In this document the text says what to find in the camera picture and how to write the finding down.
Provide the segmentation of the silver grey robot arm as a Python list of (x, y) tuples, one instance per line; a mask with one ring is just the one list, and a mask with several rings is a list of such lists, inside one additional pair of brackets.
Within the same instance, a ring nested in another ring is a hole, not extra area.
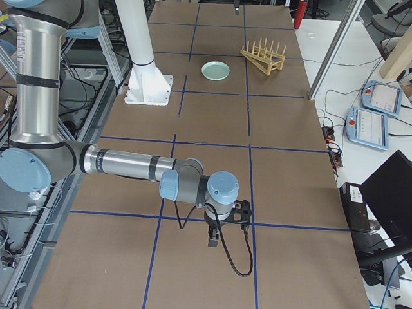
[(223, 243), (222, 226), (233, 222), (239, 184), (227, 171), (210, 176), (195, 159), (177, 160), (103, 149), (58, 133), (60, 56), (63, 37), (96, 38), (97, 1), (9, 1), (17, 28), (17, 128), (1, 154), (1, 179), (33, 192), (67, 176), (115, 174), (158, 182), (160, 196), (202, 207), (209, 245)]

